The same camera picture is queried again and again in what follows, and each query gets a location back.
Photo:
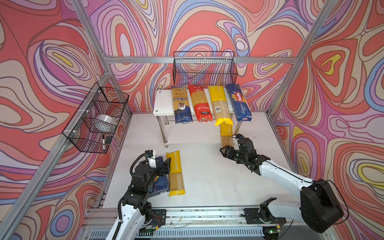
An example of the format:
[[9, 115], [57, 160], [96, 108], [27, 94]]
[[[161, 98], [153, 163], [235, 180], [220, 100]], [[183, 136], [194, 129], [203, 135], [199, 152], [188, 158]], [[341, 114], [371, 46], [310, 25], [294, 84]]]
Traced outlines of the yellow clear spaghetti bag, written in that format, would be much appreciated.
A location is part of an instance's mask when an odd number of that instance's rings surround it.
[[210, 97], [213, 107], [213, 113], [216, 119], [216, 126], [221, 124], [233, 125], [232, 117], [229, 111], [227, 98], [222, 86], [209, 86]]

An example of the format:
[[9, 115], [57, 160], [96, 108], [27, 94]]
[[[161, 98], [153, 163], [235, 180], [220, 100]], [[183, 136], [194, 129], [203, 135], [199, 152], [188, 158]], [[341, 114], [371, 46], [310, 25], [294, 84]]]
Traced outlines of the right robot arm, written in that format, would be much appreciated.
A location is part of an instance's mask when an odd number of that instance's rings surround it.
[[237, 148], [225, 146], [220, 149], [224, 158], [274, 181], [298, 198], [296, 201], [283, 201], [270, 197], [260, 204], [255, 213], [247, 213], [247, 219], [264, 224], [291, 219], [304, 222], [317, 233], [324, 233], [329, 227], [344, 222], [342, 218], [347, 215], [334, 192], [337, 187], [331, 181], [312, 180], [296, 174], [271, 158], [258, 154], [249, 138], [237, 134], [235, 139]]

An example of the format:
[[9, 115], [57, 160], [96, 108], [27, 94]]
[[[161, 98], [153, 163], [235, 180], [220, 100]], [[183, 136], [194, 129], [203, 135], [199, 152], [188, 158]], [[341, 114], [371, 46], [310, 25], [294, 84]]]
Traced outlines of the red spaghetti bag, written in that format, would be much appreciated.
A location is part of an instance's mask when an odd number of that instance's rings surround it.
[[213, 116], [203, 86], [188, 85], [198, 122], [212, 122]]

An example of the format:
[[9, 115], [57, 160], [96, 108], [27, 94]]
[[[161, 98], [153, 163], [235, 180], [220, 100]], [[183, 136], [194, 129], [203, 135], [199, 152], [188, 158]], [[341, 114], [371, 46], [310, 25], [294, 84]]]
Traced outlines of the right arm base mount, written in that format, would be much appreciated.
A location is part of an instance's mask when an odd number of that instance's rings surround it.
[[246, 208], [241, 217], [245, 218], [246, 223], [249, 225], [284, 225], [287, 223], [285, 218], [273, 217], [268, 209], [263, 208]]

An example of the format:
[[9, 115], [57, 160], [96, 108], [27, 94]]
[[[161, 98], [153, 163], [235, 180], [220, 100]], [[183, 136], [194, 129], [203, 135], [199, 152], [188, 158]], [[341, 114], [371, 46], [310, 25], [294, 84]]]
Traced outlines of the clear blue Ankara spaghetti bag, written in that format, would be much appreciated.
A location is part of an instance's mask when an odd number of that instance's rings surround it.
[[176, 124], [190, 124], [193, 122], [187, 90], [172, 87], [172, 99]]

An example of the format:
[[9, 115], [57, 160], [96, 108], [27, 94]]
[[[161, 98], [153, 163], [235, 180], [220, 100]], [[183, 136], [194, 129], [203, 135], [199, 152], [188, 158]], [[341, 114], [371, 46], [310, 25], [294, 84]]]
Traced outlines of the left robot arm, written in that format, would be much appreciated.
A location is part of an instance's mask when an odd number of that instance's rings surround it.
[[149, 188], [154, 184], [156, 177], [169, 173], [170, 159], [155, 168], [148, 163], [136, 166], [131, 184], [118, 202], [118, 217], [106, 237], [107, 240], [133, 240], [140, 230], [149, 233], [165, 225], [166, 210], [160, 209], [153, 213], [148, 198]]

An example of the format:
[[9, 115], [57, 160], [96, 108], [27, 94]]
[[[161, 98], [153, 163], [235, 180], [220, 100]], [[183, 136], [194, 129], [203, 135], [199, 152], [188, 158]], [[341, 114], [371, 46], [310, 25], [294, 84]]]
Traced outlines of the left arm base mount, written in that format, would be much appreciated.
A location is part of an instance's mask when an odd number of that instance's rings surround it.
[[142, 230], [145, 232], [153, 232], [166, 224], [166, 209], [155, 209], [152, 212], [152, 218], [143, 225]]

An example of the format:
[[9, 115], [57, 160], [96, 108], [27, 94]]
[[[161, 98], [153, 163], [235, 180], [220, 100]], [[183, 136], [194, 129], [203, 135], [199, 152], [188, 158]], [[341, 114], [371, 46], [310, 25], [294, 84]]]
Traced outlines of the blue Barilla spaghetti bag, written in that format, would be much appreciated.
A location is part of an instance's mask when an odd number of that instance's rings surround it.
[[250, 122], [253, 118], [239, 84], [227, 84], [226, 89], [238, 122]]

